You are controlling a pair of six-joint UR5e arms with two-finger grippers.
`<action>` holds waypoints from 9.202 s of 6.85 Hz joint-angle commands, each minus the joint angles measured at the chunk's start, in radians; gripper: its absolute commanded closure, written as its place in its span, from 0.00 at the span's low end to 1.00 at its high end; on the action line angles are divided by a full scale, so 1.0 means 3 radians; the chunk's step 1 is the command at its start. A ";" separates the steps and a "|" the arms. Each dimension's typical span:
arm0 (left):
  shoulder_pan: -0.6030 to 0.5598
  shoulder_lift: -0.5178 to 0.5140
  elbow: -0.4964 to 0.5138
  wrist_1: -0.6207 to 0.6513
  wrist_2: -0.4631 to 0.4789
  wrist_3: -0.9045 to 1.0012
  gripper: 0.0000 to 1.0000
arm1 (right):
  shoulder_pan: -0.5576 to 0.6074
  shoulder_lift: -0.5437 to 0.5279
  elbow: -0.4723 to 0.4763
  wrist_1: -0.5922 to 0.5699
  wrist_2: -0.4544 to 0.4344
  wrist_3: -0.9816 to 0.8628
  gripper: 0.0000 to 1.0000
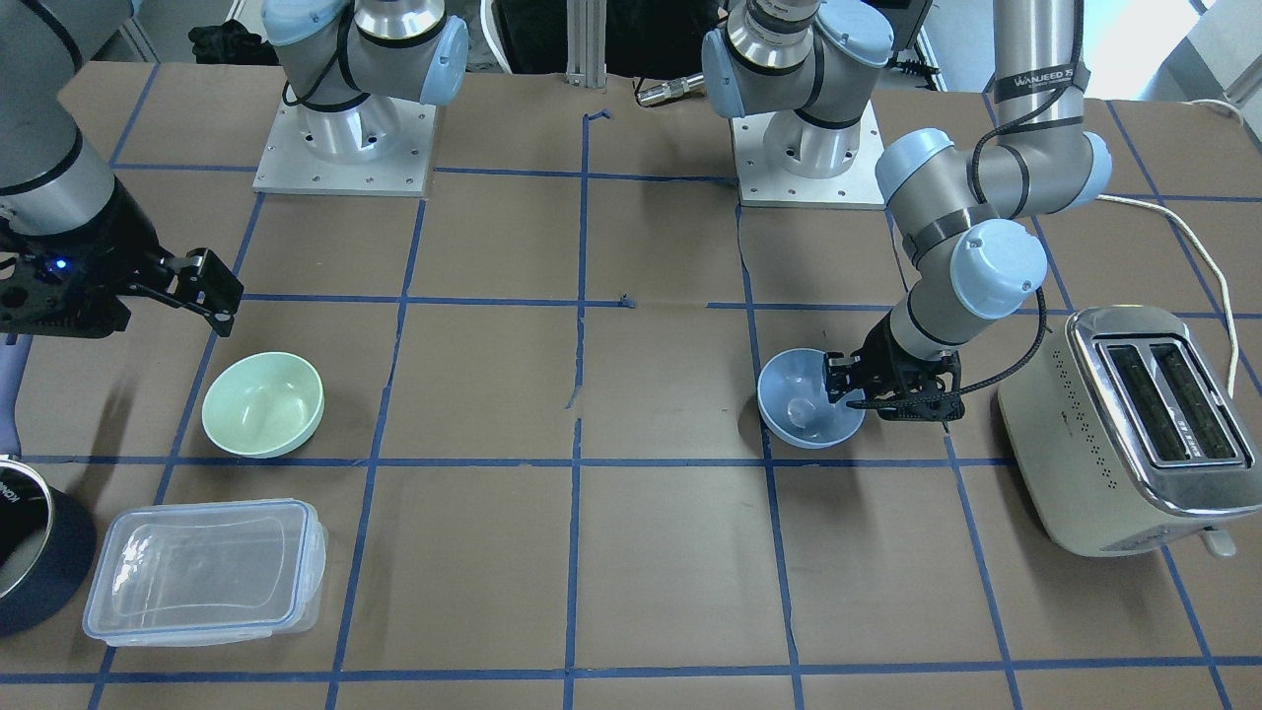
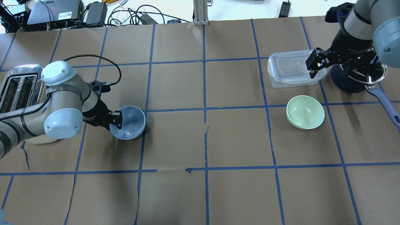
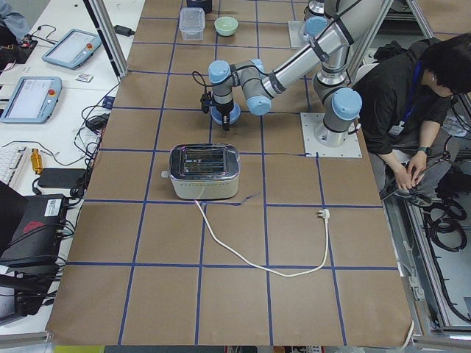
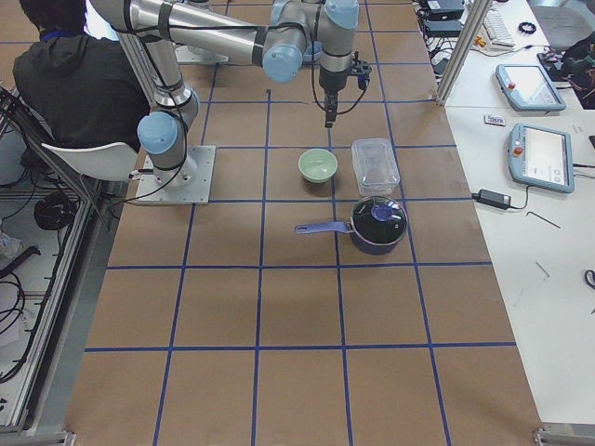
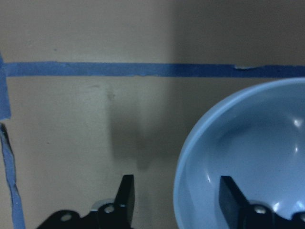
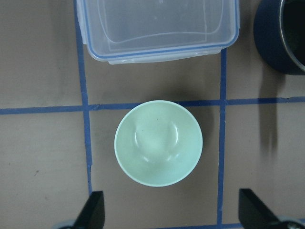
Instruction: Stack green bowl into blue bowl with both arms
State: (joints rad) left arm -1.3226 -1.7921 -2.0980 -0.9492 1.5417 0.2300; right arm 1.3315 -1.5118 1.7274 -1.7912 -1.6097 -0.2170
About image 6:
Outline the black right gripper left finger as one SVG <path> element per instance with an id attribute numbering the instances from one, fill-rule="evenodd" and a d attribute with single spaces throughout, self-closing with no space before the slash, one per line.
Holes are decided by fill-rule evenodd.
<path id="1" fill-rule="evenodd" d="M 72 225 L 72 229 L 102 229 L 105 224 L 103 191 L 93 191 Z"/>

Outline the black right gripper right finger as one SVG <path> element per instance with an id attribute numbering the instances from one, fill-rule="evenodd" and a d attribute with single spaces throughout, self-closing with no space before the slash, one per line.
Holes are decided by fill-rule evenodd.
<path id="1" fill-rule="evenodd" d="M 238 218 L 244 229 L 288 228 L 249 188 L 239 189 Z"/>

